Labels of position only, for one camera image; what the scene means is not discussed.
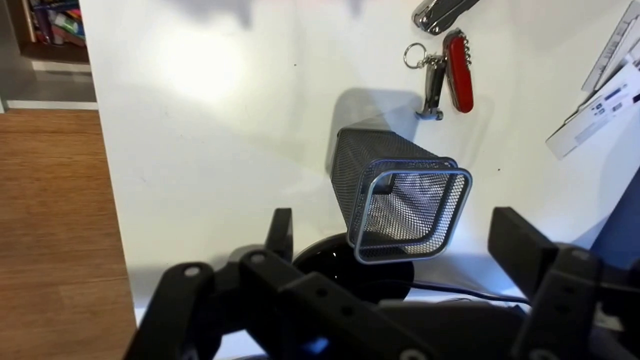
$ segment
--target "wooden floor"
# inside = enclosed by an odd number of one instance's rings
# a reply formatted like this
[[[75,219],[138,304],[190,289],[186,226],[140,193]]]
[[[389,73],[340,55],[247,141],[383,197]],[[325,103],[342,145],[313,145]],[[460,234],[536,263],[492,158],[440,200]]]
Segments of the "wooden floor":
[[[0,358],[122,358],[131,332],[98,114],[0,116]]]

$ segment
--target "cable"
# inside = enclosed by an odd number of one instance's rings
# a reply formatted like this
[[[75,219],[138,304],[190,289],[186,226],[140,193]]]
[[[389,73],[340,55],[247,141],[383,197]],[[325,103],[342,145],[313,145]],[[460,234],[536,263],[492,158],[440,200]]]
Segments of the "cable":
[[[420,289],[420,291],[463,294],[463,297],[474,297],[474,298],[481,298],[481,300],[487,300],[487,302],[515,302],[515,304],[529,306],[529,302],[525,298],[518,298],[518,297],[481,294],[481,292],[474,292],[474,291],[467,291],[467,289],[440,286],[440,285],[420,285],[420,283],[403,283],[403,281],[377,281],[377,283],[365,283],[365,285],[359,285],[359,286],[377,286],[377,285],[398,285],[398,286]]]

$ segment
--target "red pocket knife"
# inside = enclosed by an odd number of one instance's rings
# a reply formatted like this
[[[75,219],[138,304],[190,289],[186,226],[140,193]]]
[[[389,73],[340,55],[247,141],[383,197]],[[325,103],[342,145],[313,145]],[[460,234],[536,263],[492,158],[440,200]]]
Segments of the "red pocket knife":
[[[446,75],[451,91],[453,107],[460,112],[474,108],[474,86],[470,73],[467,42],[461,31],[453,31],[443,38],[443,58],[447,63]]]

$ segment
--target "key ring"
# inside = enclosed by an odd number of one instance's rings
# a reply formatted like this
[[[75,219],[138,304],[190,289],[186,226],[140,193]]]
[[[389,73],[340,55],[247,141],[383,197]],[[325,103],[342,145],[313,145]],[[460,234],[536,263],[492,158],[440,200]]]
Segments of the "key ring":
[[[410,50],[412,48],[422,48],[422,61],[417,61],[416,64],[408,64],[408,61],[406,61],[406,57],[410,55]],[[406,50],[403,50],[403,64],[406,64],[406,69],[410,69],[410,71],[417,71],[417,69],[424,69],[424,64],[425,64],[425,47],[422,44],[422,42],[412,42]]]

